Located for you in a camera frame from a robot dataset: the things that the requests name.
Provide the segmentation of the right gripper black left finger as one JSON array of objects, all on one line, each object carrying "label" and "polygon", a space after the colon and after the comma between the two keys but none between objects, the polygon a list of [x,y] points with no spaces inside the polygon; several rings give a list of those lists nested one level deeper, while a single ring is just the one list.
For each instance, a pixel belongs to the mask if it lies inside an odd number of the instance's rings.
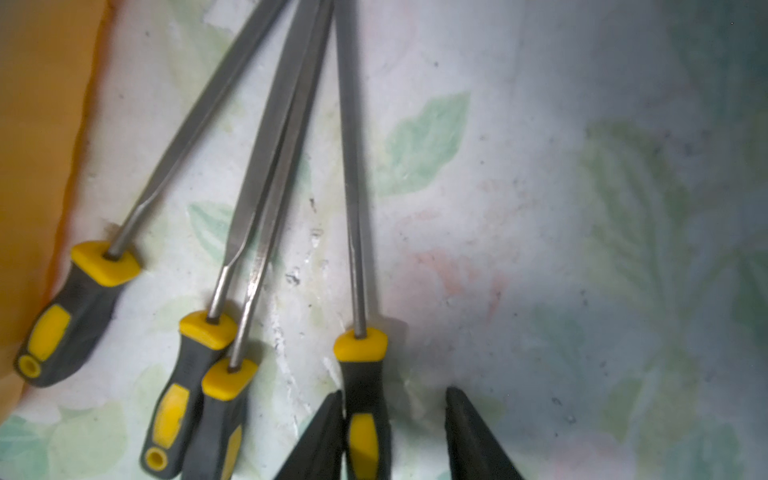
[{"label": "right gripper black left finger", "polygon": [[325,397],[275,479],[340,479],[343,428],[343,394],[337,390]]}]

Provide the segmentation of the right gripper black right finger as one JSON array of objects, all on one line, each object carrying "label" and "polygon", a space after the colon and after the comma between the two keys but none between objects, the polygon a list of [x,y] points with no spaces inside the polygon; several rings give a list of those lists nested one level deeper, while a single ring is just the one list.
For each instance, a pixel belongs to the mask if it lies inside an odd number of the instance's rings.
[{"label": "right gripper black right finger", "polygon": [[468,396],[455,386],[446,390],[445,431],[453,480],[524,479]]}]

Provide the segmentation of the yellow plastic storage box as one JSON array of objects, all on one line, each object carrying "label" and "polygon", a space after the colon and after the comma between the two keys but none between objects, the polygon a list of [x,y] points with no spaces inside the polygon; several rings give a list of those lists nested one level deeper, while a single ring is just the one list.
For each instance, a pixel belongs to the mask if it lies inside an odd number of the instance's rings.
[{"label": "yellow plastic storage box", "polygon": [[1,4],[1,417],[16,351],[59,275],[115,1]]}]

